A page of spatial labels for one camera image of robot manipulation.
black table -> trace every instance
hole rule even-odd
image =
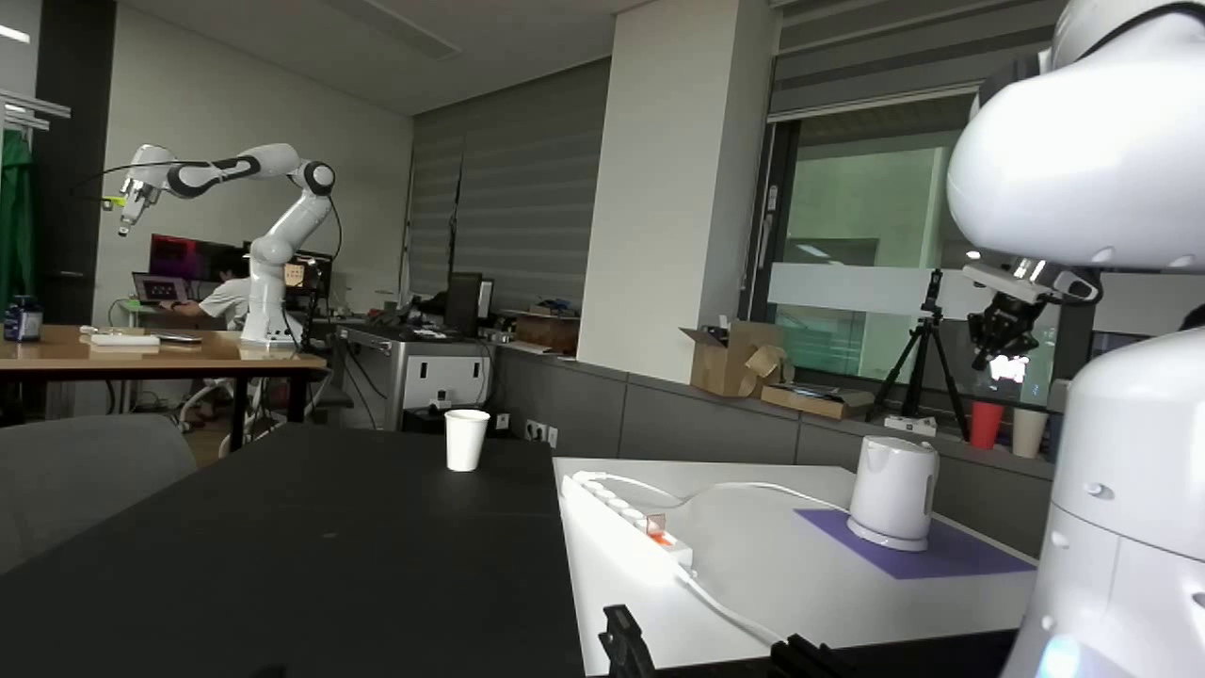
[[[580,675],[548,460],[286,426],[0,575],[0,675]]]

red object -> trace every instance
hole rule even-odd
[[[1003,421],[1005,421],[1005,406],[1003,403],[976,400],[970,403],[970,447],[976,450],[994,447],[994,440],[1003,433]]]

purple mat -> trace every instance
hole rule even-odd
[[[998,548],[992,543],[980,543],[940,518],[929,524],[929,546],[926,548],[887,548],[877,543],[857,539],[847,526],[847,512],[827,508],[803,508],[803,518],[877,565],[882,572],[896,580],[933,580],[933,575],[992,575],[992,572],[1023,572],[1028,562],[1012,558],[1010,548]]]

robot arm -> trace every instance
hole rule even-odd
[[[218,163],[177,163],[171,150],[144,143],[119,179],[119,194],[114,199],[119,209],[117,228],[129,233],[163,193],[194,199],[223,179],[246,178],[291,178],[301,194],[265,238],[251,241],[248,320],[241,339],[260,345],[296,342],[281,312],[281,268],[331,209],[331,164],[296,157],[291,143],[248,148]]]
[[[949,164],[968,241],[1023,256],[970,278],[988,354],[1028,351],[1046,301],[1094,301],[1094,268],[1205,268],[1205,6],[1072,0],[1049,52],[992,81]]]

white cup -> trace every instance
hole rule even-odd
[[[1012,409],[1012,457],[1035,460],[1044,447],[1046,409]]]
[[[444,409],[448,469],[478,469],[491,409]]]

